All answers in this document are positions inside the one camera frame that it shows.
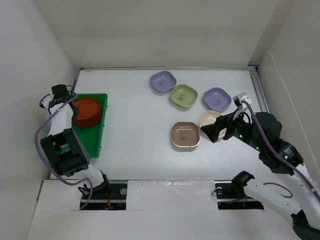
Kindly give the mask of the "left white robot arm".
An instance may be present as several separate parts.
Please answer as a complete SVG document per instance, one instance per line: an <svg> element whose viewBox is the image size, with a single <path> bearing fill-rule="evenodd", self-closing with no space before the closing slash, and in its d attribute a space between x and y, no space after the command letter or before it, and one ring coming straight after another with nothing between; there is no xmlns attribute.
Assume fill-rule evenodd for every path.
<svg viewBox="0 0 320 240"><path fill-rule="evenodd" d="M100 133L87 133L100 128L102 105L92 97L78 97L65 84L54 85L39 102L48 111L48 119L35 133L36 150L48 170L60 181L71 185L70 179L84 183L81 191L107 198L112 191L107 175L95 168L90 150L92 142L99 148Z"/></svg>

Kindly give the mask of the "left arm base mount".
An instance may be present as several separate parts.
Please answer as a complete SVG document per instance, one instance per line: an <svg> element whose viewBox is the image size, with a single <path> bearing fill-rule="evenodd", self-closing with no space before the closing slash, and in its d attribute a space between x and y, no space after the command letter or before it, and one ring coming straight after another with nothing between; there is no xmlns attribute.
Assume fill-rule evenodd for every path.
<svg viewBox="0 0 320 240"><path fill-rule="evenodd" d="M126 210L127 204L127 192L128 182L127 181L111 181L111 190L102 192L94 190L90 200L87 202L89 197L90 189L84 185L79 187L81 192L80 210L91 210L91 211L121 211Z"/></svg>

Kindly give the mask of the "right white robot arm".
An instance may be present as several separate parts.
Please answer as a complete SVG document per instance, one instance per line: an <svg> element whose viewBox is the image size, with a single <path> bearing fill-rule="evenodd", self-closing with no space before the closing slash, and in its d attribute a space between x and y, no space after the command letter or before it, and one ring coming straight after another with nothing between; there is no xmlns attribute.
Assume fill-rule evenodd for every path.
<svg viewBox="0 0 320 240"><path fill-rule="evenodd" d="M282 216L301 240L320 238L320 191L311 180L304 160L297 149L280 138L282 125L267 112L252 113L251 122L243 114L221 115L214 122L200 124L211 142L218 141L221 131L224 140L235 137L258 151L258 158L288 188L295 202L259 183L247 171L236 175L229 184L232 193L249 197Z"/></svg>

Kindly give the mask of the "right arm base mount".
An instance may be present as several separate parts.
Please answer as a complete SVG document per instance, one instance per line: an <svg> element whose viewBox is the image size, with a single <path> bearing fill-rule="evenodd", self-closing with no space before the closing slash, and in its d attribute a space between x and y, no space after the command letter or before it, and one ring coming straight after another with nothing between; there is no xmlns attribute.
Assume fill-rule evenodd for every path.
<svg viewBox="0 0 320 240"><path fill-rule="evenodd" d="M264 210L259 201L237 193L231 180L218 180L214 182L215 189L211 196L216 198L218 210Z"/></svg>

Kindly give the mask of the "red round plate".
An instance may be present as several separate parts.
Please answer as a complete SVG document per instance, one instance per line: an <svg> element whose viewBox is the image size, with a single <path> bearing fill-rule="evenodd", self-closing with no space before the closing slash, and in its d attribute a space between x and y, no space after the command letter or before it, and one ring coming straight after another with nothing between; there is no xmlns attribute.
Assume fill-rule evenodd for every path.
<svg viewBox="0 0 320 240"><path fill-rule="evenodd" d="M97 125L103 116L103 109L100 102L92 97L82 97L74 101L78 108L78 115L75 125L79 128L87 129Z"/></svg>

